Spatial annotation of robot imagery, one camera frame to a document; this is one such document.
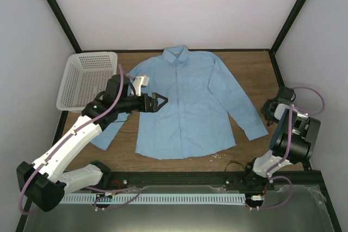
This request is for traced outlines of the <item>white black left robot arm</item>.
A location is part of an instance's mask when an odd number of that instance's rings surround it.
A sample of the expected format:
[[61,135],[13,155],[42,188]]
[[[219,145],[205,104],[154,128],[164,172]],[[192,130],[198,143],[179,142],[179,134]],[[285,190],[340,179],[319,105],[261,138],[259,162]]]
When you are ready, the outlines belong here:
[[119,114],[157,112],[168,98],[154,92],[142,93],[149,82],[147,76],[133,80],[113,75],[106,89],[82,110],[75,124],[46,153],[31,164],[22,162],[16,169],[20,197],[27,197],[44,212],[54,209],[63,197],[80,189],[105,193],[111,184],[111,170],[96,160],[75,171],[66,172],[70,162],[106,128]]

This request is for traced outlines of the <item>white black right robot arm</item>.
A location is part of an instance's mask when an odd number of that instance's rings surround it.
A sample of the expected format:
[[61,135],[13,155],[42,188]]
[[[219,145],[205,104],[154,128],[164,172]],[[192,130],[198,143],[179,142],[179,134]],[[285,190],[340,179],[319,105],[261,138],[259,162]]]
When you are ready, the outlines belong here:
[[295,90],[280,87],[275,98],[262,107],[268,125],[277,123],[269,150],[253,159],[242,175],[242,185],[248,190],[266,185],[272,175],[283,167],[307,162],[314,151],[321,122],[301,112],[293,105]]

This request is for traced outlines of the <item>light blue button shirt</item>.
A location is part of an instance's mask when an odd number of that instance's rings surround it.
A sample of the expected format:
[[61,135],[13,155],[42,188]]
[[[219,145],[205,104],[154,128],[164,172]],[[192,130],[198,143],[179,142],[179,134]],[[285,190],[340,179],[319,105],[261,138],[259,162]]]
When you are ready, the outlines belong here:
[[159,160],[206,156],[236,145],[230,120],[249,140],[268,134],[258,111],[214,53],[167,48],[137,64],[130,75],[149,77],[144,93],[168,99],[142,113],[135,152]]

